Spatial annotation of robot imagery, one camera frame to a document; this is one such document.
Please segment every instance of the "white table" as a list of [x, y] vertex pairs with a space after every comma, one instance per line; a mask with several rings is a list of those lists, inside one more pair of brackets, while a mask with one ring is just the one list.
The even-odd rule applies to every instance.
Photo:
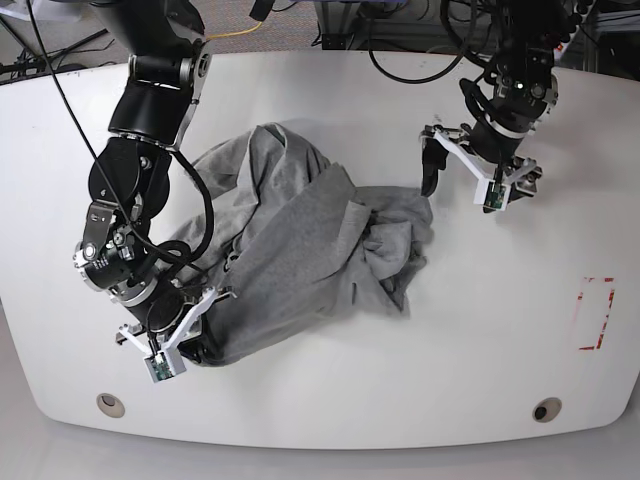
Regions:
[[[448, 61], [383, 59], [406, 76]], [[474, 74], [462, 65], [448, 80], [414, 87], [378, 75], [360, 53], [218, 56], [183, 151], [195, 158], [278, 121], [344, 164], [358, 185], [417, 186], [419, 131], [470, 121], [457, 80]], [[132, 346], [113, 343], [128, 313], [73, 269], [91, 162], [51, 80], [3, 87], [0, 295], [39, 408], [107, 430], [287, 448], [456, 445], [613, 422], [640, 370], [640, 86], [558, 75], [560, 103], [522, 150], [544, 169], [538, 197], [484, 215], [471, 203], [470, 174], [450, 163], [432, 202], [429, 264], [410, 289], [411, 319], [343, 319], [229, 367], [190, 365], [158, 385]], [[125, 77], [121, 66], [62, 79], [98, 149]], [[156, 240], [201, 208], [177, 169], [172, 182]], [[502, 275], [491, 273], [496, 264]], [[604, 343], [580, 350], [600, 334], [612, 285], [605, 278], [615, 278], [615, 301]], [[122, 419], [97, 409], [102, 392], [123, 400]], [[563, 410], [536, 423], [533, 408], [547, 397]]]

